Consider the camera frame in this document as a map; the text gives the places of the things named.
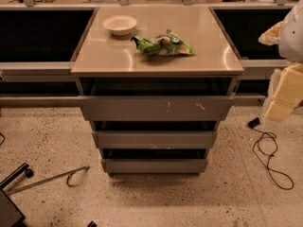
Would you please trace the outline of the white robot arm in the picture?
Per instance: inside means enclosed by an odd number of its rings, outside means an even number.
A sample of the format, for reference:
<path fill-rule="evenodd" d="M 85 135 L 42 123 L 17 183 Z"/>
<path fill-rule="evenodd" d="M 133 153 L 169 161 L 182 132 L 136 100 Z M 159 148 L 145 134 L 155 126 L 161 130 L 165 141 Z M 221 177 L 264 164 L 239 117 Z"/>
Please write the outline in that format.
<path fill-rule="evenodd" d="M 281 122 L 303 100 L 303 0 L 294 5 L 283 21 L 262 33 L 258 41 L 277 44 L 279 55 L 294 63 L 271 76 L 263 106 L 263 122 Z"/>

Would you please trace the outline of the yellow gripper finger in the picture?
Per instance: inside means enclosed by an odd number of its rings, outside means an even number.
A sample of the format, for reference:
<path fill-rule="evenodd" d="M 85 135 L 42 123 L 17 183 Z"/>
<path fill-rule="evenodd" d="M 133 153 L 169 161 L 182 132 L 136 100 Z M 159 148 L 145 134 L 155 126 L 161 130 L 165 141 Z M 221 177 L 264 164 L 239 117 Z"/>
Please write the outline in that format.
<path fill-rule="evenodd" d="M 263 121 L 283 121 L 302 100 L 303 64 L 297 63 L 283 70 L 275 69 L 263 105 Z"/>
<path fill-rule="evenodd" d="M 262 33 L 258 41 L 261 44 L 265 45 L 275 45 L 280 43 L 280 33 L 281 33 L 282 22 L 278 22 L 269 29 L 267 29 L 264 33 Z"/>

